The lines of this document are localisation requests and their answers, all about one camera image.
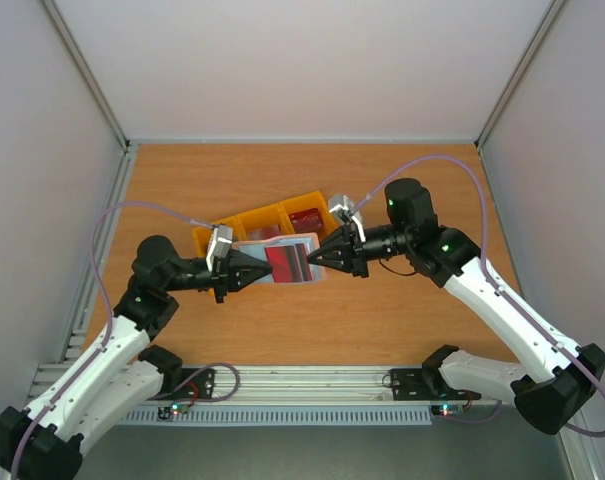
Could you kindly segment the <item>pink leather card holder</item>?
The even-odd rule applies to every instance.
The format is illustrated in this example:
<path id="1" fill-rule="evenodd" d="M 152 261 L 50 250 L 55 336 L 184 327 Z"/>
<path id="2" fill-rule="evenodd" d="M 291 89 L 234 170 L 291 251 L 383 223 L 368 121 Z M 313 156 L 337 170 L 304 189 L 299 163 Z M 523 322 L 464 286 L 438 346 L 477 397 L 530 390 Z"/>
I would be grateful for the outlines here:
<path id="1" fill-rule="evenodd" d="M 319 247 L 319 239 L 315 233 L 238 241 L 233 247 L 267 262 L 272 267 L 272 272 L 257 280 L 257 284 L 302 285 L 317 283 L 327 278 L 324 267 L 310 264 L 307 260 L 307 256 Z"/>

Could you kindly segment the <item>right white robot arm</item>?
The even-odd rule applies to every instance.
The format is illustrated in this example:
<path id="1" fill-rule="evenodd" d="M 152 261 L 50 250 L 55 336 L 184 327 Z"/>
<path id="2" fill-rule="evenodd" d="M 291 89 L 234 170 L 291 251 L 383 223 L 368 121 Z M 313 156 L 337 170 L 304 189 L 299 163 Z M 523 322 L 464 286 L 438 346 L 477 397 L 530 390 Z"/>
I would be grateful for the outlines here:
<path id="1" fill-rule="evenodd" d="M 366 278 L 372 261 L 405 257 L 415 273 L 460 300 L 511 350 L 514 363 L 477 357 L 444 345 L 422 364 L 422 381 L 435 398 L 470 391 L 514 406 L 535 429 L 555 435 L 596 392 L 605 353 L 579 345 L 544 320 L 508 284 L 462 231 L 439 223 L 430 192 L 416 179 L 384 188 L 386 225 L 366 228 L 351 199 L 328 202 L 340 221 L 310 263 Z"/>

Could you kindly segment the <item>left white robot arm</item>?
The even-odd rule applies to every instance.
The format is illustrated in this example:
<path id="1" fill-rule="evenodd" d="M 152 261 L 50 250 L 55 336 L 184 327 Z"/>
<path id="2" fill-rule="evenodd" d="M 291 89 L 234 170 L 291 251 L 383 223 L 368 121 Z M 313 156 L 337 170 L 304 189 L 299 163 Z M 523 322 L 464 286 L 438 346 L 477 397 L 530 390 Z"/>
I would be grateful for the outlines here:
<path id="1" fill-rule="evenodd" d="M 165 236 L 141 242 L 127 289 L 94 342 L 43 394 L 0 414 L 0 467 L 11 478 L 74 478 L 130 410 L 181 391 L 181 359 L 152 343 L 179 307 L 172 292 L 212 291 L 222 302 L 272 272 L 232 243 L 226 226 L 214 229 L 204 258 L 180 257 Z"/>

